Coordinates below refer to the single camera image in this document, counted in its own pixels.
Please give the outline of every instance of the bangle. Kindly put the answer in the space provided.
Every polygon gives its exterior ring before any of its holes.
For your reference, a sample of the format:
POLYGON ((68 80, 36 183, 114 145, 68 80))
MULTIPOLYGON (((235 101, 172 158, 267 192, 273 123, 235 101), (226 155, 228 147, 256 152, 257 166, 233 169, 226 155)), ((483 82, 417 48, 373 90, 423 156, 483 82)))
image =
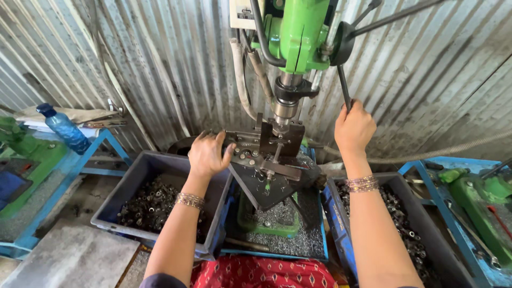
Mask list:
POLYGON ((178 193, 178 195, 176 195, 176 204, 178 203, 192 206, 201 210, 203 209, 204 198, 187 193, 178 193))
POLYGON ((350 193, 369 192, 379 189, 379 182, 373 175, 356 179, 346 179, 345 184, 349 187, 350 193))

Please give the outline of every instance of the blue bottle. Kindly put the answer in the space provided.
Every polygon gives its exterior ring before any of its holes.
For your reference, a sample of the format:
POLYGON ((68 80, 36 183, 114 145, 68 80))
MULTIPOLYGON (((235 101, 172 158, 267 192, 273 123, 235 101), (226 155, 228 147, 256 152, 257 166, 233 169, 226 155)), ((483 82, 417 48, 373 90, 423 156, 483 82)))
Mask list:
POLYGON ((57 113, 48 103, 37 106, 36 111, 46 117, 46 125, 59 135, 69 148, 78 155, 83 155, 86 152, 91 143, 65 114, 57 113))

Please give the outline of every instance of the wrench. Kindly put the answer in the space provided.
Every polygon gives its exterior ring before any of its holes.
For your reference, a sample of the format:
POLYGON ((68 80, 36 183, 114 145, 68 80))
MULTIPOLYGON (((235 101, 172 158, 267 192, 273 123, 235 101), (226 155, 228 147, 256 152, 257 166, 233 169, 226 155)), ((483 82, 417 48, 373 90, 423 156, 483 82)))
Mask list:
POLYGON ((444 203, 446 204, 446 206, 448 207, 448 209, 452 212, 452 214, 455 216, 455 218, 457 218, 457 220, 459 221, 459 223, 464 226, 464 228, 471 234, 471 236, 473 236, 473 238, 478 242, 478 244, 480 246, 482 246, 482 248, 484 249, 484 251, 487 253, 487 255, 489 255, 490 257, 490 264, 492 267, 498 269, 498 270, 501 270, 501 265, 500 263, 498 262, 498 258, 496 258, 496 256, 494 256, 494 254, 489 250, 489 248, 485 245, 485 243, 482 241, 482 239, 480 239, 480 237, 478 237, 478 235, 470 228, 470 226, 462 219, 462 217, 460 217, 459 214, 457 214, 457 212, 455 212, 453 209, 452 209, 452 201, 449 200, 449 199, 446 199, 444 201, 444 203))

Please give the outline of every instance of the coolant hose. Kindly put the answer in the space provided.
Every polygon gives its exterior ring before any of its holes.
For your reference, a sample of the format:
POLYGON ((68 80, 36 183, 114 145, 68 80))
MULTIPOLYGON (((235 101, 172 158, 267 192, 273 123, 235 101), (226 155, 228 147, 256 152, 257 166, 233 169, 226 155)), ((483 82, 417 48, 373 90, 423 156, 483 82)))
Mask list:
MULTIPOLYGON (((458 153, 458 152, 461 152, 461 151, 464 151, 464 150, 467 150, 467 149, 470 149, 470 148, 473 148, 473 147, 476 147, 476 146, 479 146, 482 144, 486 144, 486 143, 489 143, 489 142, 492 142, 495 140, 503 139, 503 138, 506 138, 509 136, 512 136, 512 130, 501 132, 501 133, 495 134, 493 136, 476 139, 476 140, 473 140, 473 141, 470 141, 470 142, 467 142, 464 144, 459 144, 459 145, 451 146, 451 147, 436 150, 436 151, 430 151, 430 152, 425 152, 425 153, 420 153, 420 154, 415 154, 415 155, 410 155, 410 156, 395 157, 395 158, 368 158, 367 160, 368 160, 368 163, 373 163, 373 164, 406 163, 406 162, 410 162, 410 161, 417 161, 417 160, 423 160, 423 159, 437 157, 437 156, 444 156, 444 155, 449 155, 449 154, 453 154, 453 153, 458 153)), ((329 154, 336 155, 338 157, 342 156, 338 150, 335 150, 328 146, 324 146, 324 151, 329 154)))
POLYGON ((249 104, 247 89, 245 88, 244 65, 242 64, 242 45, 238 43, 236 38, 229 39, 229 43, 231 44, 231 50, 233 51, 234 77, 237 81, 237 90, 240 102, 242 103, 245 112, 247 112, 252 119, 256 120, 257 114, 249 104))
POLYGON ((267 103, 272 104, 272 98, 274 97, 274 94, 272 93, 272 87, 270 86, 270 81, 268 80, 267 72, 265 72, 265 67, 263 67, 263 64, 261 63, 258 51, 255 49, 254 51, 249 52, 249 58, 251 59, 254 71, 258 76, 258 80, 260 81, 260 84, 263 87, 263 92, 265 92, 265 99, 267 100, 267 103))

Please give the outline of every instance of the electrical switch box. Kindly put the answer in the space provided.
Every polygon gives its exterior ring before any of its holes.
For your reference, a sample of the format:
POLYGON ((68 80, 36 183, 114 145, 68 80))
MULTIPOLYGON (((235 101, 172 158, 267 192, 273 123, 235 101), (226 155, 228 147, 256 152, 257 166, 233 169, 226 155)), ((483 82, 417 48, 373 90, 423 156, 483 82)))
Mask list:
MULTIPOLYGON (((258 0, 263 17, 265 0, 258 0)), ((229 0, 229 25, 231 28, 256 30, 250 0, 229 0)))

